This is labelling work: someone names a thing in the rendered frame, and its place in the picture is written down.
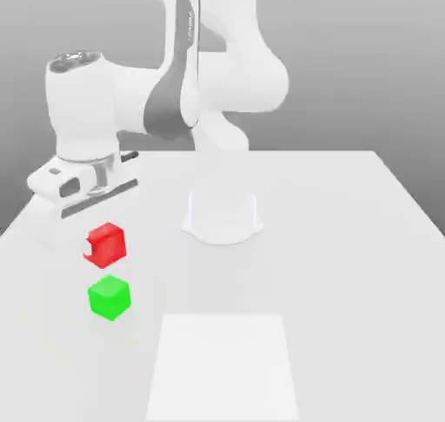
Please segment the small green cube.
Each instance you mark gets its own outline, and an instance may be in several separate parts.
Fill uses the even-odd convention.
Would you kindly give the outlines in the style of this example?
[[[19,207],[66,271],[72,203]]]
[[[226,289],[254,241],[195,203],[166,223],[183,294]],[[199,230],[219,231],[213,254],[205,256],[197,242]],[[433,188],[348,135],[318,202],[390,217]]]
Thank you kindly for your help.
[[[131,306],[130,285],[106,275],[88,288],[90,309],[96,315],[114,321]]]

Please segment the small red cube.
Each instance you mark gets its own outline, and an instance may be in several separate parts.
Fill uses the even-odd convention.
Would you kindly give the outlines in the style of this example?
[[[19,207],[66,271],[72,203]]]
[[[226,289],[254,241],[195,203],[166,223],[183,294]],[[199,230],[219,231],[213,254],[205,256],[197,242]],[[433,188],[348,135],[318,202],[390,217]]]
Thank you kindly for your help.
[[[124,231],[112,223],[93,229],[86,240],[90,243],[90,254],[83,257],[100,269],[105,269],[127,255]]]

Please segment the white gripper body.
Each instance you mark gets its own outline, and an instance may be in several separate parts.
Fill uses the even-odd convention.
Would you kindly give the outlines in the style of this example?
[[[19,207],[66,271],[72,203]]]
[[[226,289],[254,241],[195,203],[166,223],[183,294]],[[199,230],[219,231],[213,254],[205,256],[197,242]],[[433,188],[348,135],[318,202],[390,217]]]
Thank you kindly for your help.
[[[106,199],[138,186],[135,157],[108,157],[75,164],[57,176],[54,200],[60,218],[68,218]]]

